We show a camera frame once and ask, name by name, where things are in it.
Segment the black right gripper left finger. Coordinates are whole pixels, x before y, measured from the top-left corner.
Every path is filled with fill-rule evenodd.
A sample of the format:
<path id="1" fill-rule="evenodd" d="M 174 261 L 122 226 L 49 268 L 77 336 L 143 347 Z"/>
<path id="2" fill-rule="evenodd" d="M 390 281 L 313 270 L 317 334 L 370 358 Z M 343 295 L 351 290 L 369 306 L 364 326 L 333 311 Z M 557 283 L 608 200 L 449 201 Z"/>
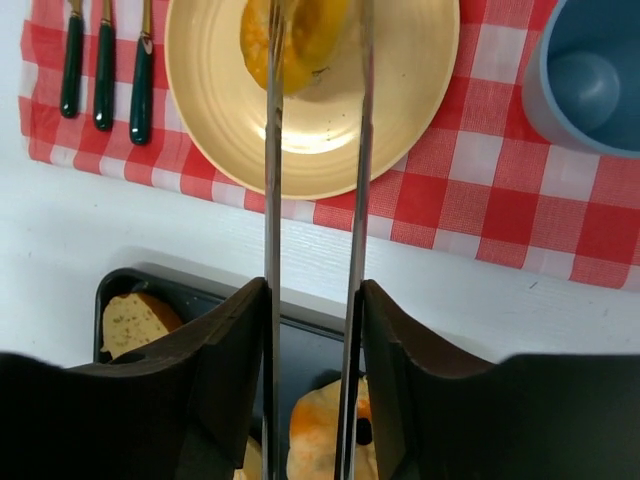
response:
<path id="1" fill-rule="evenodd" d="M 117 360 L 1 356 L 5 479 L 230 479 L 245 456 L 265 282 Z"/>

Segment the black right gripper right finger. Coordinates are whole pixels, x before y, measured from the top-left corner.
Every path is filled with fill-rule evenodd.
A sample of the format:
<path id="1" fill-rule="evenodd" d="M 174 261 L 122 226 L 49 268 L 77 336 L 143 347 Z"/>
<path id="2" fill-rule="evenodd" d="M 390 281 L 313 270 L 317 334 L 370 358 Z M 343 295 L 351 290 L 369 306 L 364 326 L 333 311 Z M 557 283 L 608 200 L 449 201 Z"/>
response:
<path id="1" fill-rule="evenodd" d="M 487 362 L 362 286 L 383 479 L 635 479 L 639 359 L 519 354 Z"/>

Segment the metal serving tongs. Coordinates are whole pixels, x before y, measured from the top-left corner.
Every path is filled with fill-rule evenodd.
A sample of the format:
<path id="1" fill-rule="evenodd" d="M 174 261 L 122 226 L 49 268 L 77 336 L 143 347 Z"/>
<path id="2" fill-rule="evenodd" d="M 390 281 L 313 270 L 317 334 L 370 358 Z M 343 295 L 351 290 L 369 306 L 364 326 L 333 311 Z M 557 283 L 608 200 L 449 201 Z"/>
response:
<path id="1" fill-rule="evenodd" d="M 374 3 L 358 4 L 364 96 L 357 170 L 356 209 L 352 230 L 348 302 L 344 325 L 339 419 L 334 477 L 355 477 L 356 402 L 363 322 L 363 294 L 371 177 L 374 100 Z M 279 467 L 280 246 L 283 116 L 283 3 L 269 3 L 267 122 L 265 128 L 265 277 L 271 305 L 271 327 L 263 346 L 262 477 L 275 479 Z"/>

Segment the orange glazed donut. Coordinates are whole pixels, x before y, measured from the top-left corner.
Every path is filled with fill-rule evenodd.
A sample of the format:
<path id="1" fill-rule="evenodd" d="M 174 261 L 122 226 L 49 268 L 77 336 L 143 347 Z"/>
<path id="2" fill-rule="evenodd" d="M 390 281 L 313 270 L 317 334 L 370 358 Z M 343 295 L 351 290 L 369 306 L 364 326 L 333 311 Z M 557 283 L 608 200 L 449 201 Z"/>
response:
<path id="1" fill-rule="evenodd" d="M 293 96 L 323 70 L 352 13 L 349 1 L 285 1 L 283 93 Z M 240 48 L 248 73 L 267 87 L 269 3 L 248 1 L 241 17 Z"/>

